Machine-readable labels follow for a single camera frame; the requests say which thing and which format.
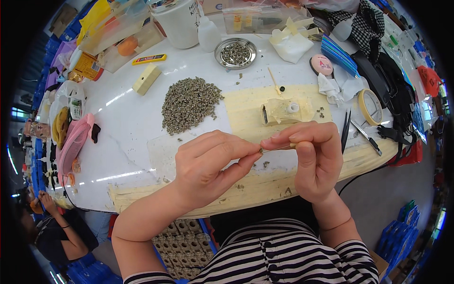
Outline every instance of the gingham cloth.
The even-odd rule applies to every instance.
[[[328,20],[333,26],[340,21],[351,18],[353,13],[337,11],[328,13]],[[351,25],[350,37],[360,47],[370,62],[376,63],[380,55],[381,37],[385,35],[385,20],[383,13],[373,9],[366,0],[360,0],[360,5]]]

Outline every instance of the floor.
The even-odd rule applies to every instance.
[[[383,228],[395,220],[400,208],[412,199],[421,213],[417,228],[420,232],[424,230],[434,198],[434,167],[435,158],[429,146],[424,145],[421,163],[380,169],[359,177],[342,192],[341,197],[369,249],[375,249]],[[335,189],[339,192],[349,180],[337,183]],[[120,275],[110,241],[101,244],[93,254]]]

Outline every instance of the metal tray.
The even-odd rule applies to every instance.
[[[234,43],[239,43],[239,44],[244,45],[245,47],[247,47],[249,49],[250,54],[249,54],[249,58],[248,58],[248,60],[246,62],[241,63],[241,64],[231,64],[231,63],[227,63],[221,57],[221,51],[224,48],[226,48],[229,45],[232,45]],[[257,47],[255,46],[255,44],[253,44],[249,40],[246,40],[246,39],[243,39],[243,38],[239,38],[239,37],[233,37],[233,38],[229,38],[229,39],[223,40],[214,49],[214,58],[216,59],[216,61],[222,67],[224,67],[226,69],[232,69],[232,70],[244,69],[244,68],[250,66],[254,62],[256,57],[257,57]]]

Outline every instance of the white table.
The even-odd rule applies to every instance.
[[[267,69],[270,67],[279,85],[317,84],[317,77],[308,62],[313,55],[321,53],[319,42],[315,42],[314,46],[294,65],[283,61],[278,56],[268,41],[269,35],[226,35],[222,14],[212,15],[209,18],[222,31],[222,39],[240,36],[257,46],[258,57],[251,66],[227,73],[215,61],[213,54],[203,52],[199,45],[179,50],[173,48],[165,39],[136,57],[163,53],[168,55],[166,61],[156,63],[162,74],[145,96],[138,95],[131,87],[146,65],[132,66],[129,62],[114,74],[104,71],[98,81],[84,83],[84,92],[87,97],[86,112],[94,114],[95,122],[101,127],[101,132],[97,144],[88,140],[83,146],[79,153],[81,173],[75,174],[76,185],[67,188],[69,198],[76,206],[114,212],[115,208],[108,194],[109,184],[127,184],[132,187],[160,183],[153,169],[153,161],[149,160],[147,142],[162,135],[167,135],[170,140],[176,139],[162,129],[161,107],[169,86],[178,80],[197,76],[204,78],[208,83],[214,83],[223,92],[228,92],[273,85]],[[357,51],[357,47],[351,43],[339,44],[350,54]],[[239,79],[239,73],[243,74],[242,79]],[[330,106],[333,121],[337,124],[340,133],[345,112],[350,109],[355,100],[357,101],[356,98],[352,99],[340,108],[335,105]],[[215,121],[205,119],[189,132],[194,135],[215,129],[231,132],[224,103],[221,102],[216,106],[215,111],[217,115]],[[383,125],[391,127],[392,116],[387,109],[383,111],[385,114]],[[353,111],[352,117],[357,117],[360,124],[365,121],[359,109],[356,112]],[[367,123],[366,131],[377,139],[376,128],[367,128],[366,125]],[[347,148],[367,143],[362,136],[353,138],[353,132],[355,129],[351,127]],[[49,192],[56,197],[57,201],[64,200],[63,188],[60,186],[57,186],[55,192],[53,190]]]

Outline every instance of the wooden stick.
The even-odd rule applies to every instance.
[[[268,71],[270,71],[270,75],[271,75],[271,78],[273,79],[273,82],[274,82],[274,88],[276,89],[276,92],[278,95],[281,95],[281,90],[279,90],[279,88],[277,87],[277,84],[276,84],[276,80],[274,80],[274,76],[273,76],[273,73],[271,73],[271,69],[270,67],[268,67]]]

